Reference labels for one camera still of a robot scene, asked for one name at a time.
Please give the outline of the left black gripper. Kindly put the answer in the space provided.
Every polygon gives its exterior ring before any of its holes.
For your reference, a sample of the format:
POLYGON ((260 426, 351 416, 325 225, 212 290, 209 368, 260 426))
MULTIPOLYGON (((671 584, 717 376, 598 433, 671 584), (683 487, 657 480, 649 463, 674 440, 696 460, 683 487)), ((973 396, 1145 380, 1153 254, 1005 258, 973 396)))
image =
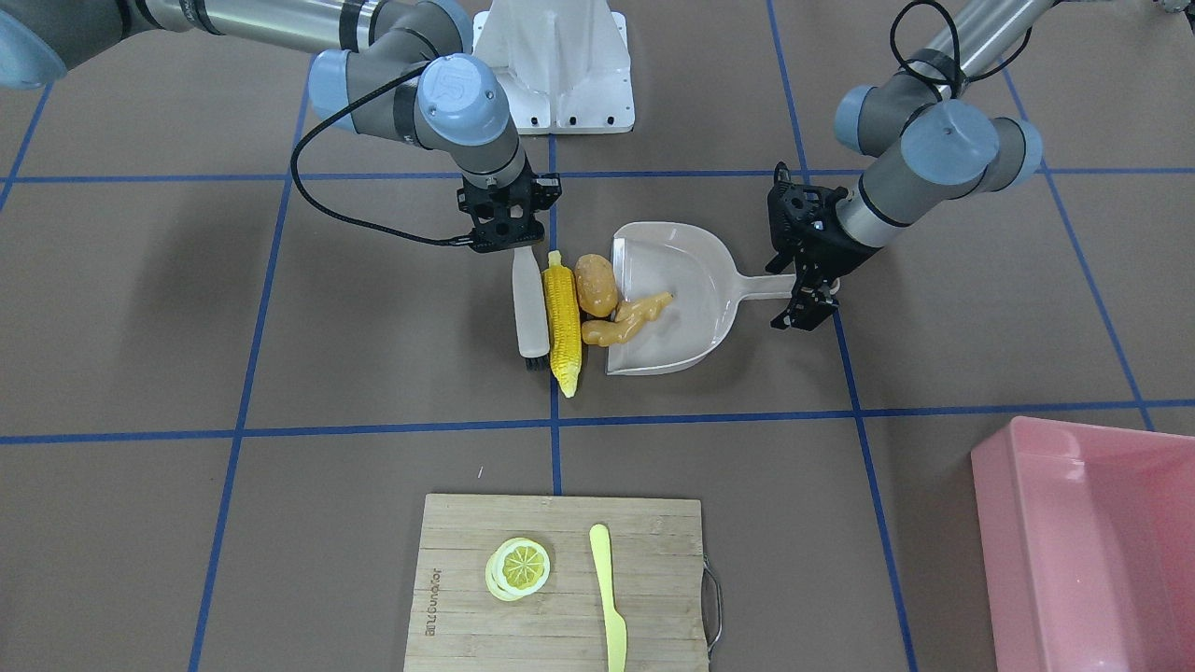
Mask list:
POLYGON ((777 161, 773 183, 766 196, 771 245, 774 256, 766 273, 782 273, 793 265, 799 273, 819 271, 825 279, 798 276, 780 314, 771 320, 777 330, 815 330, 839 311, 839 277, 854 271, 878 248, 863 245, 848 236, 836 204, 848 198, 848 189, 808 187, 793 182, 785 161, 777 161))

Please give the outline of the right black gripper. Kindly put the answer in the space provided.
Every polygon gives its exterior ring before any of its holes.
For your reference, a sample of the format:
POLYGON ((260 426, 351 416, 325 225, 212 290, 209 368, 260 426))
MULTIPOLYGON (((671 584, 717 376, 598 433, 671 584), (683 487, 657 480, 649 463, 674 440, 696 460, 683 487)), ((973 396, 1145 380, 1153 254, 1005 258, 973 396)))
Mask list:
POLYGON ((560 175, 534 172, 529 161, 508 187, 482 188, 462 179, 456 204, 472 220, 464 246, 491 253, 545 242, 545 226, 538 214, 549 210, 560 195, 560 175))

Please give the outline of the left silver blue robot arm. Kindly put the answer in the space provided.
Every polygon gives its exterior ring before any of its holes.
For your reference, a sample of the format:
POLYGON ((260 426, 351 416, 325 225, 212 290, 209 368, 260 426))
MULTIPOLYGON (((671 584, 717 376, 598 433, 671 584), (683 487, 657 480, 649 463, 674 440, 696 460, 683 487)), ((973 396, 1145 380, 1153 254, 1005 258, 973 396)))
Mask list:
POLYGON ((853 187, 793 182, 778 161, 766 197, 774 257, 766 271, 793 269, 778 330, 815 330, 836 314, 836 281, 857 271, 919 218, 946 201, 1018 187, 1041 164, 1041 133, 1027 120, 991 118, 964 100, 974 83, 994 77, 1028 44, 1050 1, 970 1, 934 41, 911 55, 895 29, 889 47, 899 69, 878 88, 841 99, 834 133, 845 148, 872 159, 853 187))

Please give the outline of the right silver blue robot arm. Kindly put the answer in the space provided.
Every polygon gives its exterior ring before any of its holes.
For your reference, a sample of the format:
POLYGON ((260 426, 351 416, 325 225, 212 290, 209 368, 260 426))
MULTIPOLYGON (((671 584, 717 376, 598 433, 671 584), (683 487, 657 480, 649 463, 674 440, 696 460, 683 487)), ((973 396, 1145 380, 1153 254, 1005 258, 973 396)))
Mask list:
POLYGON ((445 248, 490 253, 543 242, 537 215, 559 198, 559 175, 538 175, 511 104, 472 51, 456 1, 5 1, 4 88, 45 88, 133 35, 229 35, 310 51, 308 97, 320 123, 293 149, 299 161, 329 128, 440 149, 462 175, 456 207, 472 230, 445 248))

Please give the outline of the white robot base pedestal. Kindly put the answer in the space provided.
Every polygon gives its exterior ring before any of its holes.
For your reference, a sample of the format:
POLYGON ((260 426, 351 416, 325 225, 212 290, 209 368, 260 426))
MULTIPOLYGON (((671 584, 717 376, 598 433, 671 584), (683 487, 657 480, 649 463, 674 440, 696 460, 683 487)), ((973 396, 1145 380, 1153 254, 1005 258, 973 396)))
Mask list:
POLYGON ((472 30, 522 136, 633 132, 627 22, 606 1, 494 1, 472 30))

